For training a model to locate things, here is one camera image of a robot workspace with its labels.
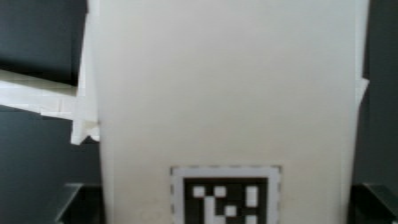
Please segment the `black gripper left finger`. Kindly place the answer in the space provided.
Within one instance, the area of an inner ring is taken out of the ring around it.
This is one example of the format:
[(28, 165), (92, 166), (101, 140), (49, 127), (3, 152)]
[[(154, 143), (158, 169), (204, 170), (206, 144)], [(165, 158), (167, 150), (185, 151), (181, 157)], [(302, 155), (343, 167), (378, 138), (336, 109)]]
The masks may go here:
[(55, 224), (103, 224), (103, 191), (97, 184), (64, 185)]

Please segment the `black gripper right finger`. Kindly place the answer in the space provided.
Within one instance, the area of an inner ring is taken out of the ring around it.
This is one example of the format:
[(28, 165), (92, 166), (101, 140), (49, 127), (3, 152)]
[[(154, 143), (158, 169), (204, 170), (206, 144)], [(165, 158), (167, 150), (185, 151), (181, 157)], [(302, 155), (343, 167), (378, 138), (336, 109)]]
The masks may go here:
[(352, 224), (398, 224), (398, 196), (373, 183), (352, 187)]

